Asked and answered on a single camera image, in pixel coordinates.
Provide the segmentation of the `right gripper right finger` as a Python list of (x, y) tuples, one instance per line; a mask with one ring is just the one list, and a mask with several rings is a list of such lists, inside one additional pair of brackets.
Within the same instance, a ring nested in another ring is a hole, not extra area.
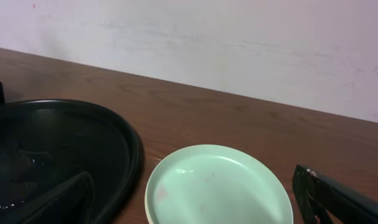
[(332, 223), (331, 214), (343, 223), (378, 224), (378, 202), (307, 166), (296, 165), (292, 190), (305, 224)]

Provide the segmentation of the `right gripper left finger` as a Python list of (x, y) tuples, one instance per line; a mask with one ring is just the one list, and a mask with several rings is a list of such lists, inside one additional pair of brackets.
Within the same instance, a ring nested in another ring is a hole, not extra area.
[(34, 198), (2, 217), (3, 223), (89, 223), (94, 204), (95, 186), (87, 171)]

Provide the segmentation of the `yellow plate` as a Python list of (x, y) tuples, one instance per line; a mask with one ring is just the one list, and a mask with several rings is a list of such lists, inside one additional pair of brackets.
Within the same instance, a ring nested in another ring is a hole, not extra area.
[(148, 202), (147, 198), (144, 199), (144, 207), (145, 207), (145, 214), (146, 214), (148, 224), (154, 224), (154, 221), (152, 219), (152, 215), (151, 215), (151, 212), (150, 212), (149, 202)]

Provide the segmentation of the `light blue plate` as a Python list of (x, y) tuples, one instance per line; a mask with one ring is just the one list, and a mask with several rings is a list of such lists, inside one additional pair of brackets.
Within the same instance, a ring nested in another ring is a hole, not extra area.
[(293, 224), (292, 204), (274, 173), (226, 146), (169, 154), (152, 171), (145, 198), (154, 224)]

